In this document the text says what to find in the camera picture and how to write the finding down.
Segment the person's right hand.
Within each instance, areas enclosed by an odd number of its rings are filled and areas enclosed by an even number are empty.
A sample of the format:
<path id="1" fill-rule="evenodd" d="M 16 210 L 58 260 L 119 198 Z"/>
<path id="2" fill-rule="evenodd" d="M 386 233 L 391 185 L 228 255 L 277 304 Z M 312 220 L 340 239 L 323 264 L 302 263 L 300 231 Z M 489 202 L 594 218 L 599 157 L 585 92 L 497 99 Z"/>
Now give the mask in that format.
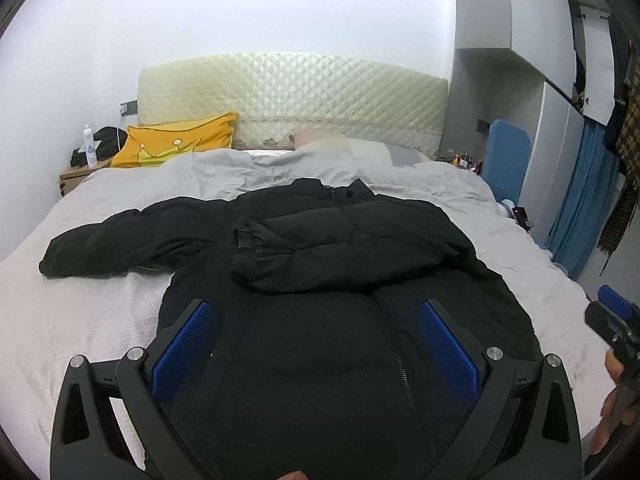
<path id="1" fill-rule="evenodd" d="M 589 452 L 591 455 L 596 455 L 603 450 L 613 432 L 610 428 L 610 423 L 615 402 L 617 401 L 618 390 L 620 390 L 620 388 L 618 388 L 618 385 L 620 384 L 620 376 L 622 376 L 624 371 L 623 364 L 616 358 L 616 356 L 614 356 L 614 352 L 612 350 L 608 350 L 608 352 L 606 352 L 604 365 L 615 384 L 615 388 L 608 394 L 603 402 L 600 411 L 601 419 L 594 430 L 590 443 Z"/>

